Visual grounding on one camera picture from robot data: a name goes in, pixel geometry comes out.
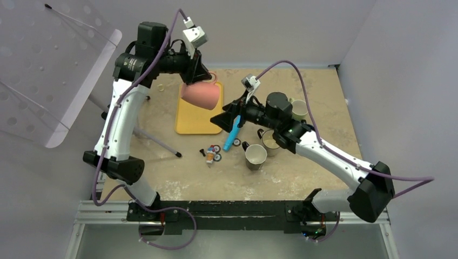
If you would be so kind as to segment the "pink mug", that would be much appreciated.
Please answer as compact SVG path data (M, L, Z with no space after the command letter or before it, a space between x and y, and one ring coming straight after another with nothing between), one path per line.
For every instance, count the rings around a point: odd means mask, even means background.
M182 83L180 98L191 105L206 110L212 110L216 107L221 90L216 84L218 77L214 72L210 72L210 79L200 81L194 84Z

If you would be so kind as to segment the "black mug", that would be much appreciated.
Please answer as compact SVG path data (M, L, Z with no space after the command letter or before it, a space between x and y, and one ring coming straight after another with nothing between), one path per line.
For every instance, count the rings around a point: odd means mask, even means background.
M251 171L260 170L267 160L267 150L262 145L250 145L246 141L241 145L245 152L246 167Z

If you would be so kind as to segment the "cream mug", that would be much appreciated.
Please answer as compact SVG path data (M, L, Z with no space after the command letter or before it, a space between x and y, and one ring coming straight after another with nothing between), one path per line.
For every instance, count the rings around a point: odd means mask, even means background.
M276 141L273 138L273 133L273 129L264 130L260 128L257 130L257 135L261 141L261 145L266 150L267 156L270 157L276 156L281 150L281 147L276 143Z

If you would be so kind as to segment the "light green mug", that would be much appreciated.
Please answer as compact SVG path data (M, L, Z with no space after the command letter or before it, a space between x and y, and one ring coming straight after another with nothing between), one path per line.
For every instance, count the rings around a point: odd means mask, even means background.
M292 104L292 118L297 121L305 120L308 115L307 103L294 98L289 98L288 101Z

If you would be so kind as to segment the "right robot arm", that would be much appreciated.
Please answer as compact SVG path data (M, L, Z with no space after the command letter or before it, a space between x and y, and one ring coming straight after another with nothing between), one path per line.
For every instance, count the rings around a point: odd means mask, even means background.
M223 112L210 122L226 132L245 122L273 130L273 139L283 149L310 159L328 170L346 185L347 189L326 191L315 189L306 197L304 215L315 220L328 212L352 212L360 219L374 223L395 196L388 165L376 164L353 157L317 136L316 127L306 120L292 117L293 106L282 92L270 93L266 103L256 97L242 97L223 107Z

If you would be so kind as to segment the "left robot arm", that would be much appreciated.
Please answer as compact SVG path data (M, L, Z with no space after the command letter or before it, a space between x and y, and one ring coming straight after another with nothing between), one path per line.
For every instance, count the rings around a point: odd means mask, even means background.
M130 155L140 107L152 82L162 73L179 74L186 85L212 78L197 49L207 42L203 29L190 17L184 24L178 52L170 41L172 28L156 22L139 24L137 39L115 61L112 99L100 139L83 155L83 161L93 165L97 175L103 172L120 182L120 187L142 204L140 214L149 221L160 216L160 196L143 177L144 160Z

